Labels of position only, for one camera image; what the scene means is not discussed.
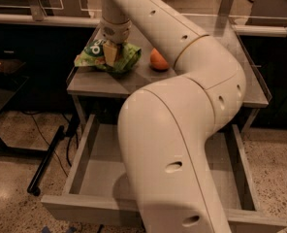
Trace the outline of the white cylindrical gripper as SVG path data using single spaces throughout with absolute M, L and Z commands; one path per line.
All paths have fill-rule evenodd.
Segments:
M 102 35 L 108 39 L 103 44 L 103 52 L 106 64 L 113 67 L 120 54 L 120 44 L 129 37 L 131 20 L 124 15 L 112 0 L 101 0 L 101 3 L 100 28 Z

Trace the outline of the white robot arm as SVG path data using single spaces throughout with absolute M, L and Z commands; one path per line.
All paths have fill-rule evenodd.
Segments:
M 232 233 L 207 164 L 207 139 L 239 111 L 246 77 L 214 37 L 161 0 L 105 0 L 122 12 L 176 75 L 133 92 L 118 140 L 146 233 Z

